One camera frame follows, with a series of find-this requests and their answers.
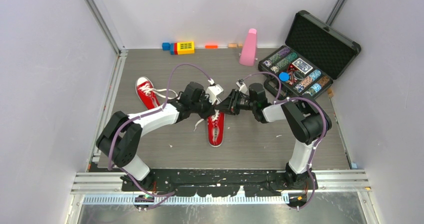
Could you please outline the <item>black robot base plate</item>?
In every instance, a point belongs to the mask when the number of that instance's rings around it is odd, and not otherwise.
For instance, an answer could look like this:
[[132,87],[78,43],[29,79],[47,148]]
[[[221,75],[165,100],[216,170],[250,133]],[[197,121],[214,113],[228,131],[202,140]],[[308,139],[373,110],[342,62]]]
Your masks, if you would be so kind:
[[128,174],[120,177],[124,192],[148,191],[160,197],[274,197],[283,191],[304,194],[316,190],[314,173],[294,176],[267,169],[151,169],[141,181]]

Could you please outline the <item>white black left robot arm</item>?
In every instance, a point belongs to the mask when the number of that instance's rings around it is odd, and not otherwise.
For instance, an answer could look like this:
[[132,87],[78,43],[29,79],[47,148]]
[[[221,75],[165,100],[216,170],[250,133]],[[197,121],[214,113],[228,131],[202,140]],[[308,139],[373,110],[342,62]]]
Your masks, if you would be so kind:
[[204,88],[197,82],[190,82],[177,97],[150,110],[136,114],[115,112],[97,138],[95,145],[110,157],[112,165],[125,170],[134,178],[134,184],[141,191],[153,186],[150,168],[137,154],[141,137],[164,126],[173,125],[198,114],[206,120],[213,116],[215,105],[220,102],[218,95],[223,92],[218,84]]

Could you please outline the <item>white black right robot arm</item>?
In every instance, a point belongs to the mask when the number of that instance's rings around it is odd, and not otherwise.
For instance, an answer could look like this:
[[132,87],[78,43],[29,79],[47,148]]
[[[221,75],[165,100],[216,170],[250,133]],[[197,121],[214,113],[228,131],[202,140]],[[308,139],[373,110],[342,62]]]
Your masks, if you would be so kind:
[[233,89],[227,98],[214,107],[228,115],[238,115],[241,110],[251,111],[254,118],[263,124],[287,121],[295,144],[285,166],[285,185],[299,189],[307,178],[313,178],[312,162],[316,149],[332,128],[332,123],[311,95],[270,103],[263,85],[253,83],[247,93]]

